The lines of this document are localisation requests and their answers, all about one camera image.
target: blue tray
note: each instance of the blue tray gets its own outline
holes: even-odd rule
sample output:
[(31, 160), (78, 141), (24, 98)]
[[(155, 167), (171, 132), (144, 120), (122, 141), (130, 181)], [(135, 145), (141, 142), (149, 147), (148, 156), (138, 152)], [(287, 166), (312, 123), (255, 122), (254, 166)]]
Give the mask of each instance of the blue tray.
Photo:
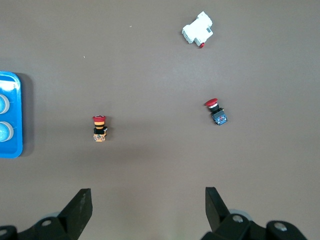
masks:
[(21, 83), (14, 73), (0, 71), (0, 158), (16, 158), (22, 149)]

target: blue plastic container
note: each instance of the blue plastic container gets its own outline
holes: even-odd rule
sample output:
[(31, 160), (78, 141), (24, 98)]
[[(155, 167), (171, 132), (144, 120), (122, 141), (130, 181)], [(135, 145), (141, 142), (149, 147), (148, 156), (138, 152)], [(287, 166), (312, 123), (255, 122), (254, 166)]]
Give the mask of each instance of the blue plastic container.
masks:
[(21, 83), (12, 72), (0, 71), (0, 158), (22, 153)]

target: gray surface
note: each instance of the gray surface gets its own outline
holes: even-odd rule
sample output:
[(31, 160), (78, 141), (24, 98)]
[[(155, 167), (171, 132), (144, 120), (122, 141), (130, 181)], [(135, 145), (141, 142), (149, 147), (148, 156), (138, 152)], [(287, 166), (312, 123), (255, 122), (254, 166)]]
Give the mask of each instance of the gray surface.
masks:
[[(201, 11), (214, 34), (198, 49), (181, 29)], [(0, 68), (23, 84), (24, 152), (0, 159), (0, 225), (22, 231), (92, 188), (82, 240), (197, 240), (215, 186), (259, 225), (318, 239), (319, 12), (318, 0), (3, 1)]]

